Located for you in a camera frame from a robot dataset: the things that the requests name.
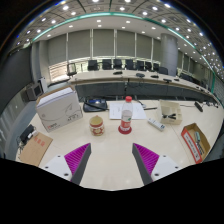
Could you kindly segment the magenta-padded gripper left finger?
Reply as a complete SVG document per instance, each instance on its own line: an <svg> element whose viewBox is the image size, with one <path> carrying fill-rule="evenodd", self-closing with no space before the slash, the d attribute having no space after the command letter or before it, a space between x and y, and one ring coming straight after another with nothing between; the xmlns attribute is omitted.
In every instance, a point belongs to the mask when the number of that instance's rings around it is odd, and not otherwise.
<svg viewBox="0 0 224 224"><path fill-rule="evenodd" d="M79 185L90 154L91 144L87 143L66 155L56 155L43 166L43 170Z"/></svg>

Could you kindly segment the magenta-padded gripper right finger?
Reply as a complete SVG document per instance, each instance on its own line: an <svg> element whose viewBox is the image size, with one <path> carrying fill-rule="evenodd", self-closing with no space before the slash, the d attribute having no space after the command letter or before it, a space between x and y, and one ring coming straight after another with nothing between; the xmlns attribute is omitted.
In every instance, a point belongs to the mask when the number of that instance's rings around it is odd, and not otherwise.
<svg viewBox="0 0 224 224"><path fill-rule="evenodd" d="M132 146L132 154L144 185L181 170L181 167L169 156L158 155L137 143Z"/></svg>

